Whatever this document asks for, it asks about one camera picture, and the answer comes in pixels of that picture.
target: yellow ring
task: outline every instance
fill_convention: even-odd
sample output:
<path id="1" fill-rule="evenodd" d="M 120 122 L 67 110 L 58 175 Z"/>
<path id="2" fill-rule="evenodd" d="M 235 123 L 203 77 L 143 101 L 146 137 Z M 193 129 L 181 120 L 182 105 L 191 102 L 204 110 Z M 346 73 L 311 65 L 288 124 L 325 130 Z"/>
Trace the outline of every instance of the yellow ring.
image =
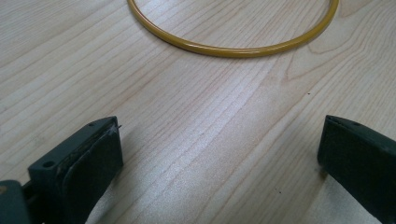
<path id="1" fill-rule="evenodd" d="M 226 58 L 253 58 L 253 57 L 261 57 L 267 56 L 271 54 L 277 54 L 279 52 L 287 51 L 290 49 L 297 48 L 319 36 L 330 24 L 332 18 L 335 15 L 335 12 L 338 8 L 339 0 L 330 0 L 329 10 L 323 19 L 311 30 L 306 32 L 303 35 L 293 38 L 292 40 L 275 44 L 267 47 L 253 48 L 253 49 L 228 49 L 228 48 L 219 48 L 208 45 L 203 45 L 199 43 L 191 42 L 190 40 L 182 39 L 175 35 L 171 35 L 160 27 L 156 26 L 152 23 L 140 9 L 137 7 L 136 2 L 134 0 L 127 0 L 129 7 L 132 12 L 136 16 L 136 18 L 153 34 L 158 36 L 163 41 L 168 42 L 174 46 L 177 46 L 181 49 L 185 49 L 188 51 L 192 51 L 199 54 L 209 55 L 209 56 L 217 56 L 217 57 L 226 57 Z"/>

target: wooden table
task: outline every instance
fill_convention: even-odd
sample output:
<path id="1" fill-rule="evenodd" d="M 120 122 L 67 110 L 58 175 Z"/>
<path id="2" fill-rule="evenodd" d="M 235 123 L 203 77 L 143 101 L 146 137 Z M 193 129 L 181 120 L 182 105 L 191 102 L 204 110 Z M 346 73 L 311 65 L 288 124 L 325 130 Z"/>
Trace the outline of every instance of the wooden table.
<path id="1" fill-rule="evenodd" d="M 258 47 L 326 0 L 137 0 L 172 34 Z M 145 30 L 125 0 L 0 3 L 0 179 L 117 116 L 125 166 L 89 223 L 378 223 L 320 174 L 325 115 L 396 138 L 396 1 L 341 0 L 309 45 L 207 57 Z"/>

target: dark gray clamp jaw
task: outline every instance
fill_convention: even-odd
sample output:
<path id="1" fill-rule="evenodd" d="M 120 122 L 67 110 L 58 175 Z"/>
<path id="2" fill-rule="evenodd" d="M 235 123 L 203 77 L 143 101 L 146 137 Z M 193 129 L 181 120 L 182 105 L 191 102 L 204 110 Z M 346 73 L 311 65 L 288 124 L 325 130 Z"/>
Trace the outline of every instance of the dark gray clamp jaw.
<path id="1" fill-rule="evenodd" d="M 318 162 L 368 212 L 396 223 L 396 142 L 357 122 L 327 116 Z"/>
<path id="2" fill-rule="evenodd" d="M 91 122 L 33 163 L 23 187 L 0 181 L 0 223 L 85 223 L 122 165 L 117 118 Z"/>

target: light wood surface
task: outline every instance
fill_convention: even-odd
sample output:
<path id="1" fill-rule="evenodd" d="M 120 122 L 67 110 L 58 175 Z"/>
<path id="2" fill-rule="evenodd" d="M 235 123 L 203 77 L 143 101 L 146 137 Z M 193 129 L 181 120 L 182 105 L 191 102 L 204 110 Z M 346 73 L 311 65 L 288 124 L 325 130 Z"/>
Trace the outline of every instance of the light wood surface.
<path id="1" fill-rule="evenodd" d="M 137 0 L 172 34 L 258 47 L 326 0 Z M 89 223 L 378 223 L 316 160 L 325 115 L 396 138 L 396 1 L 341 0 L 309 45 L 238 60 L 177 49 L 126 1 L 0 2 L 0 179 L 119 118 L 125 166 Z"/>

